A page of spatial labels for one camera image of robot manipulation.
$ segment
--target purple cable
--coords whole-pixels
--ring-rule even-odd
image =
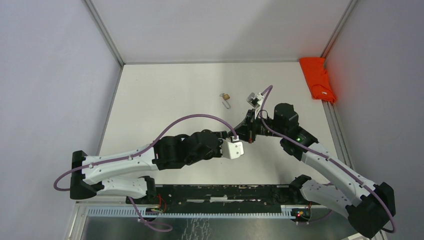
[[[133,198],[129,196],[129,197],[128,197],[128,199],[129,199],[129,201],[131,202],[132,206],[134,207],[135,211],[137,212],[137,215],[138,215],[138,217],[140,218],[140,220],[141,220],[141,221],[142,221],[142,222],[143,222],[143,223],[144,223],[147,227],[149,227],[150,229],[152,229],[152,230],[154,230],[154,231],[156,231],[156,232],[161,232],[161,233],[167,233],[167,232],[172,231],[173,227],[172,227],[171,225],[167,224],[167,223],[164,223],[164,222],[155,222],[155,221],[146,221],[146,220],[143,218],[142,214],[140,213],[139,209],[137,208],[137,205],[136,205],[136,203],[134,202]],[[156,225],[162,225],[162,226],[165,226],[165,227],[168,227],[168,228],[167,228],[167,229],[159,229],[159,228],[156,228],[156,227],[152,226],[153,224],[156,224]]]
[[[393,219],[393,216],[392,216],[392,214],[390,213],[390,211],[389,211],[389,209],[387,208],[387,206],[386,206],[386,204],[383,202],[383,200],[373,191],[373,190],[371,190],[371,188],[370,187],[368,187],[367,185],[364,185],[364,182],[363,181],[361,181],[358,177],[356,177],[354,174],[352,174],[350,171],[348,171],[347,169],[345,169],[340,163],[338,163],[338,162],[336,162],[335,160],[333,160],[333,159],[331,159],[331,158],[329,158],[329,156],[327,156],[327,155],[325,155],[324,153],[322,153],[322,152],[318,152],[318,151],[315,151],[315,150],[313,150],[313,149],[310,149],[309,147],[307,147],[307,146],[304,146],[304,145],[302,145],[302,144],[300,144],[300,143],[298,143],[297,141],[295,141],[295,140],[293,140],[293,139],[291,139],[291,138],[289,138],[288,136],[286,136],[286,135],[283,135],[283,134],[281,134],[281,133],[279,133],[279,132],[276,132],[276,131],[274,131],[274,130],[272,130],[266,123],[265,123],[265,121],[264,121],[264,118],[262,117],[262,110],[264,109],[264,106],[265,106],[265,102],[267,101],[267,99],[268,99],[268,96],[270,95],[270,93],[271,93],[271,90],[273,89],[273,86],[272,85],[270,85],[270,86],[268,86],[264,91],[263,91],[263,93],[262,94],[264,94],[264,93],[266,93],[266,96],[265,96],[265,98],[263,99],[263,103],[262,103],[262,106],[260,107],[260,111],[259,111],[259,115],[260,115],[260,119],[262,120],[262,124],[265,126],[265,128],[268,130],[268,131],[270,131],[271,133],[273,133],[273,134],[275,134],[275,135],[277,135],[277,136],[279,136],[279,137],[281,137],[281,138],[283,138],[283,139],[286,139],[287,141],[289,141],[289,142],[291,142],[291,143],[293,143],[293,144],[295,144],[295,145],[297,145],[297,146],[299,146],[299,147],[301,147],[301,148],[303,148],[303,149],[305,149],[306,151],[309,151],[309,152],[311,152],[311,153],[313,153],[313,154],[316,154],[316,155],[318,155],[318,156],[320,156],[320,157],[323,157],[323,158],[325,158],[325,159],[327,159],[329,162],[331,162],[331,163],[333,163],[334,165],[336,165],[338,168],[340,168],[343,172],[345,172],[347,175],[349,175],[353,180],[355,180],[357,183],[359,183],[360,185],[363,185],[363,188],[365,188],[371,195],[373,195],[376,199],[377,199],[377,201],[381,204],[381,206],[384,208],[384,210],[385,210],[385,212],[386,212],[386,214],[388,215],[388,218],[390,219],[390,223],[391,223],[391,225],[392,225],[392,227],[393,227],[393,230],[389,230],[389,229],[385,229],[385,228],[382,228],[382,230],[383,231],[385,231],[385,232],[388,232],[388,233],[391,233],[391,234],[394,234],[395,232],[396,232],[396,224],[395,224],[395,220]]]
[[[231,132],[232,132],[232,134],[234,134],[234,136],[237,136],[237,133],[236,133],[236,130],[234,130],[234,128],[228,123],[228,122],[226,122],[226,121],[224,121],[224,120],[222,120],[221,118],[219,118],[219,117],[216,117],[216,116],[212,116],[212,115],[209,115],[209,114],[192,114],[192,115],[187,115],[187,116],[183,116],[183,117],[181,117],[181,118],[179,118],[179,119],[177,119],[177,120],[175,120],[174,122],[172,122],[169,126],[167,126],[166,128],[165,128],[165,130],[163,130],[160,134],[159,134],[159,136],[157,136],[157,138],[149,145],[149,146],[147,146],[145,149],[143,149],[143,150],[141,150],[141,151],[139,151],[139,152],[137,152],[137,153],[134,153],[134,154],[132,154],[132,155],[130,155],[132,158],[134,158],[134,157],[136,157],[136,156],[139,156],[139,155],[142,155],[142,154],[144,154],[145,152],[147,152],[149,149],[151,149],[161,138],[162,138],[162,136],[163,135],[165,135],[165,133],[170,129],[170,128],[172,128],[174,125],[176,125],[177,123],[179,123],[179,122],[182,122],[182,121],[184,121],[184,120],[187,120],[187,119],[192,119],[192,118],[208,118],[208,119],[214,119],[214,120],[217,120],[218,122],[221,122],[221,123],[223,123],[225,126],[227,126],[230,130],[231,130]],[[122,156],[122,157],[117,157],[117,158],[113,158],[113,159],[108,159],[108,160],[103,160],[103,161],[98,161],[98,162],[94,162],[94,163],[92,163],[91,165],[92,166],[97,166],[97,165],[101,165],[101,164],[107,164],[107,163],[113,163],[113,162],[117,162],[117,161],[121,161],[121,160],[127,160],[128,159],[128,156]],[[90,166],[90,164],[86,164],[86,165],[82,165],[82,166],[79,166],[79,167],[76,167],[76,168],[73,168],[73,169],[71,169],[71,170],[68,170],[68,171],[66,171],[65,173],[63,173],[62,175],[60,175],[55,181],[54,181],[54,183],[53,183],[53,187],[54,187],[54,189],[56,189],[57,191],[61,191],[61,192],[66,192],[66,191],[69,191],[70,189],[69,188],[60,188],[60,187],[58,187],[58,183],[59,183],[59,181],[61,180],[61,179],[63,179],[66,175],[68,175],[68,174],[71,174],[71,173],[73,173],[73,172],[76,172],[76,171],[79,171],[79,170],[82,170],[82,169],[86,169],[86,168],[88,168]]]

